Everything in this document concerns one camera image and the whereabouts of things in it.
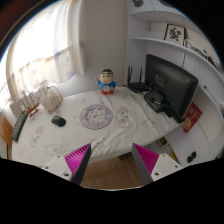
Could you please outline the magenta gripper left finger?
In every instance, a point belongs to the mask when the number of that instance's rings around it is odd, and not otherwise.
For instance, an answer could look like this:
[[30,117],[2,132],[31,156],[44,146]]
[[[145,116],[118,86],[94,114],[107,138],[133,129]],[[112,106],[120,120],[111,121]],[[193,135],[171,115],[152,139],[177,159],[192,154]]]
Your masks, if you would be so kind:
[[42,169],[79,185],[83,179],[90,156],[91,145],[87,144],[66,156],[56,155]]

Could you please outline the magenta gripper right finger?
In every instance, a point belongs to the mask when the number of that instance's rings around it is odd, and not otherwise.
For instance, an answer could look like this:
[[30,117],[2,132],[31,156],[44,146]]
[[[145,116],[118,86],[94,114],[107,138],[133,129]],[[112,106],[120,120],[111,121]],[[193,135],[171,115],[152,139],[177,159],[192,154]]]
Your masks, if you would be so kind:
[[132,145],[132,155],[144,185],[157,181],[182,169],[169,155],[156,154],[138,144]]

